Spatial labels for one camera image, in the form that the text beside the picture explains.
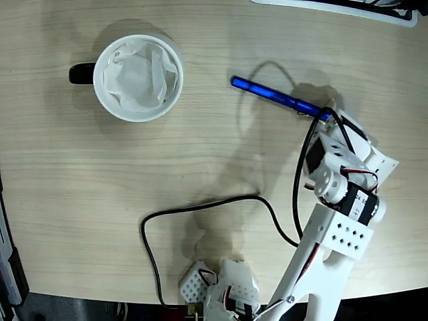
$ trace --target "tissue paper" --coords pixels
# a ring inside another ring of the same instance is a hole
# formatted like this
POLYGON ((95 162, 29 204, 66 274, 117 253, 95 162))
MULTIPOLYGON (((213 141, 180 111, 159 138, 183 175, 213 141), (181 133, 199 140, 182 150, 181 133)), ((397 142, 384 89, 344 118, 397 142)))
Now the tissue paper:
POLYGON ((171 96, 178 75, 164 48, 142 39, 132 40, 111 55, 104 70, 104 87, 123 108, 147 112, 171 96))

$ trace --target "red wire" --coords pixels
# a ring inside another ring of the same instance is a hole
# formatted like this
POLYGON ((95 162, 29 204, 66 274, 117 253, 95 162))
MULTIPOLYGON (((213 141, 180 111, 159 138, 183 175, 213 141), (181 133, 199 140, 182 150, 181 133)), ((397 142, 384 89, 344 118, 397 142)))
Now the red wire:
POLYGON ((312 263, 312 261, 314 261, 315 255, 318 252, 318 249, 320 248, 320 244, 316 243, 314 246, 314 249, 312 250, 308 261, 306 261, 305 265, 303 266, 302 271, 300 272, 299 277, 297 278, 296 282, 304 275, 304 273, 306 272, 306 270, 309 268, 309 265, 312 263))

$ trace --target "mug handle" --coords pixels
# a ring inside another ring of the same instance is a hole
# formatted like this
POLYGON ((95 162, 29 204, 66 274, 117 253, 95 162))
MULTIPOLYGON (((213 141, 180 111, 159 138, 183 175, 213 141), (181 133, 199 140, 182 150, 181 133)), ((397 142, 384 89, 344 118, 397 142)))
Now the mug handle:
POLYGON ((94 62, 74 65, 68 71, 68 80, 75 85, 93 84, 94 68, 94 62))

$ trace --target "wooden table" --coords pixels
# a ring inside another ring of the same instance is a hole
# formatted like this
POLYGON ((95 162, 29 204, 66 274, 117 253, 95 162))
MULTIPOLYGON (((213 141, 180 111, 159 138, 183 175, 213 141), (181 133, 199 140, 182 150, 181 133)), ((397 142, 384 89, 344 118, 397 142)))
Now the wooden table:
MULTIPOLYGON (((261 191, 284 230, 309 120, 242 94, 238 74, 320 105, 337 95, 401 161, 388 212, 345 296, 428 286, 428 19, 413 29, 249 0, 23 0, 0 12, 0 169, 13 238, 33 292, 158 302, 141 219, 261 191), (68 69, 111 41, 161 32, 182 49, 178 104, 146 124, 115 119, 68 69)), ((316 200, 302 191, 305 222, 316 200)), ((148 224, 165 299, 195 259, 242 257, 267 302, 294 249, 248 201, 148 224)))

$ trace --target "label on servo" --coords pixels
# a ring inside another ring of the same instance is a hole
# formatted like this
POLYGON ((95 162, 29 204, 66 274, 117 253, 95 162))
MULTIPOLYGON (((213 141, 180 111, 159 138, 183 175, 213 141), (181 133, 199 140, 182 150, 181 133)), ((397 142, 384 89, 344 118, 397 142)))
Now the label on servo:
POLYGON ((354 203, 349 211, 349 217, 355 221, 360 219, 364 208, 366 207, 366 202, 368 199, 368 195, 363 193, 362 191, 358 191, 355 195, 354 203))

